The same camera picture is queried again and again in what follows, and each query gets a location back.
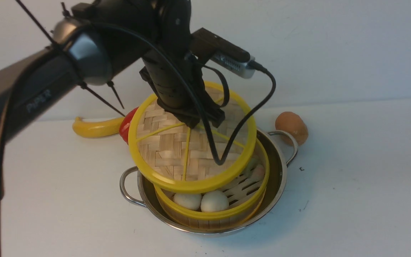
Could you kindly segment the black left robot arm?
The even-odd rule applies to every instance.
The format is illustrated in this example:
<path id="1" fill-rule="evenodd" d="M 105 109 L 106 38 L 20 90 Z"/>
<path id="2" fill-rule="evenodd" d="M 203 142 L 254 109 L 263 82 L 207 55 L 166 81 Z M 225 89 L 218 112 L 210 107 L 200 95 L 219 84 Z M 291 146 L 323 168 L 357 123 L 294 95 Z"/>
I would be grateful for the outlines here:
<path id="1" fill-rule="evenodd" d="M 5 145 L 76 86 L 109 84 L 139 59 L 162 108 L 190 127 L 224 121 L 191 50 L 191 8 L 188 0 L 95 0 L 64 8 L 51 33 L 40 25 L 50 45 L 0 70 L 0 209 Z"/>

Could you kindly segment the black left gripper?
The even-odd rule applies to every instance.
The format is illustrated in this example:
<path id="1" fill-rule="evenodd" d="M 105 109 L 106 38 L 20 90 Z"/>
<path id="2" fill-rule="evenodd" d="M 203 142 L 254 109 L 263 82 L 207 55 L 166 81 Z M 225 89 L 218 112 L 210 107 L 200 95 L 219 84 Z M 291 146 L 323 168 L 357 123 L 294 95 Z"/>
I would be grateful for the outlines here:
<path id="1" fill-rule="evenodd" d="M 154 50 L 145 54 L 142 60 L 145 67 L 139 73 L 158 97 L 157 104 L 189 128 L 196 127 L 202 119 L 186 88 L 173 73 L 170 65 Z M 207 119 L 214 127 L 219 127 L 225 120 L 225 113 L 206 91 L 202 79 L 203 66 L 190 52 L 183 59 L 177 59 L 176 62 L 178 68 L 184 73 L 185 80 L 204 107 Z"/>

